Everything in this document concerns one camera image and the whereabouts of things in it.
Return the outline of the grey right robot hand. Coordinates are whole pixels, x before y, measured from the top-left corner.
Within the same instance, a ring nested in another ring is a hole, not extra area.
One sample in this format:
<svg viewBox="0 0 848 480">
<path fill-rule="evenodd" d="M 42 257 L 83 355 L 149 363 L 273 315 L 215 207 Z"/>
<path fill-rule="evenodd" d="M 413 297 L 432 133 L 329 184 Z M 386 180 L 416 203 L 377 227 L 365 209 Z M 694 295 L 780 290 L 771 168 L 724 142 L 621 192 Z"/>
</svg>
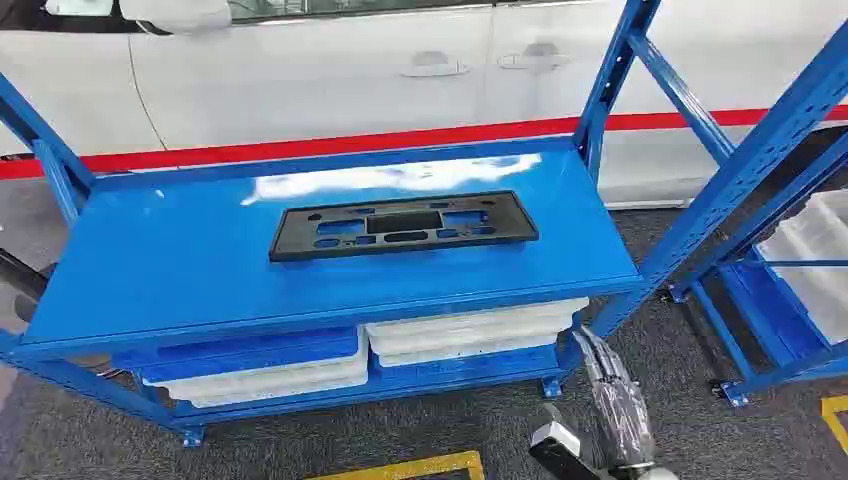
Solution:
<svg viewBox="0 0 848 480">
<path fill-rule="evenodd" d="M 611 469 L 646 469 L 654 464 L 655 441 L 639 384 L 620 356 L 585 326 L 573 331 L 583 354 L 598 413 L 601 445 Z"/>
</svg>

